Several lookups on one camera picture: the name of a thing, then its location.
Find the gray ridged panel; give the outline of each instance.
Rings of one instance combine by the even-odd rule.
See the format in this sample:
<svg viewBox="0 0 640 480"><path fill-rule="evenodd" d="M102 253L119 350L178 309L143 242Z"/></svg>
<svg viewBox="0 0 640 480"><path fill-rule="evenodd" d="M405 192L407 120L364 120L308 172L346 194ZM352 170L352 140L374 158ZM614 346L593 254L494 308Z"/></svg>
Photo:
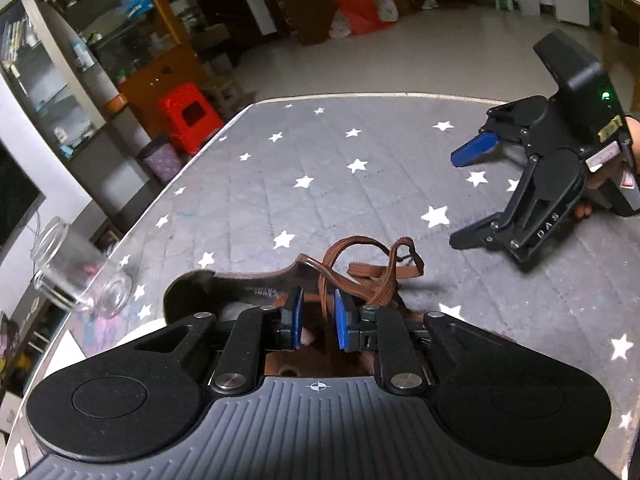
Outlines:
<svg viewBox="0 0 640 480"><path fill-rule="evenodd" d="M614 480L596 459L522 468L455 443L416 398L373 378L266 378L256 392L219 400L173 448L137 462L89 465L47 456L28 480L438 479Z"/></svg>

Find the red plastic stool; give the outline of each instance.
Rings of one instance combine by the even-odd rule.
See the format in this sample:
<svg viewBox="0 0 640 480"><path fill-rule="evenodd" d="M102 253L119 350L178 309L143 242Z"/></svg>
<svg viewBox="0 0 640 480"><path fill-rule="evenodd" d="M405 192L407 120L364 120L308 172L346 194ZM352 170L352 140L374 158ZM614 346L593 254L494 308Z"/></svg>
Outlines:
<svg viewBox="0 0 640 480"><path fill-rule="evenodd" d="M172 144L195 155L204 140L224 123L193 83L183 83L158 100L172 124Z"/></svg>

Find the gray floor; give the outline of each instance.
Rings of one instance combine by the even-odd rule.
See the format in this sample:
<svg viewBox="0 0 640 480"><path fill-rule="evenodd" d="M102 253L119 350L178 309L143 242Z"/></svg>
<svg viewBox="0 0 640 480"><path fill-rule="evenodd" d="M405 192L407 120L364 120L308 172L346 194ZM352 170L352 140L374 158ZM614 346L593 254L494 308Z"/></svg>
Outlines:
<svg viewBox="0 0 640 480"><path fill-rule="evenodd" d="M275 41L242 56L236 75L257 99L329 92L434 92L505 101L550 95L555 83L532 50L554 28L565 30L599 56L601 36L549 15L523 16L484 7L425 10L366 36L301 46ZM620 46L629 57L631 48ZM623 106L632 77L612 74Z"/></svg>

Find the blue gripper pad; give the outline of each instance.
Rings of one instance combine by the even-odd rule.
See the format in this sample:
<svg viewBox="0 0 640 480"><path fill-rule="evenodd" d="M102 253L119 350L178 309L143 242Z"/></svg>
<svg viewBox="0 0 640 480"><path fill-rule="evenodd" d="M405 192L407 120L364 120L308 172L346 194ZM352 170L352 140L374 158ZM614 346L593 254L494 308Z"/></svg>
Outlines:
<svg viewBox="0 0 640 480"><path fill-rule="evenodd" d="M300 348L300 335L302 334L302 322L300 318L302 316L303 303L305 303L305 291L300 289L296 297L296 305L293 309L291 319L291 342L293 343L294 350Z"/></svg>
<svg viewBox="0 0 640 480"><path fill-rule="evenodd" d="M344 303L340 296L340 290L337 288L334 292L334 310L335 310L335 330L338 333L338 346L340 350L347 348L347 313L344 309Z"/></svg>
<svg viewBox="0 0 640 480"><path fill-rule="evenodd" d="M451 153L451 163L456 168L471 164L480 155L494 149L499 142L500 138L496 134L478 135Z"/></svg>

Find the star-patterned tablecloth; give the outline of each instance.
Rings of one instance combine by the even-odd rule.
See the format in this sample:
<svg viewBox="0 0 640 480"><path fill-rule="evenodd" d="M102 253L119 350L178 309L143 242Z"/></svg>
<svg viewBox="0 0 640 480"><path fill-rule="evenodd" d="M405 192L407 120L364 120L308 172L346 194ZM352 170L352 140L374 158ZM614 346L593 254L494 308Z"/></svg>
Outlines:
<svg viewBox="0 0 640 480"><path fill-rule="evenodd" d="M265 272L298 253L321 258L363 234L407 235L425 275L406 304L441 310L581 368L606 387L612 418L597 457L618 476L638 428L639 220L596 212L542 264L523 272L503 253L455 251L449 234L502 210L517 186L518 154L454 168L449 153L495 102L366 94L269 100L228 124L158 197L117 247L134 280L114 319L74 314L68 328L89 356L162 317L162 295L193 269ZM373 248L338 261L381 262Z"/></svg>

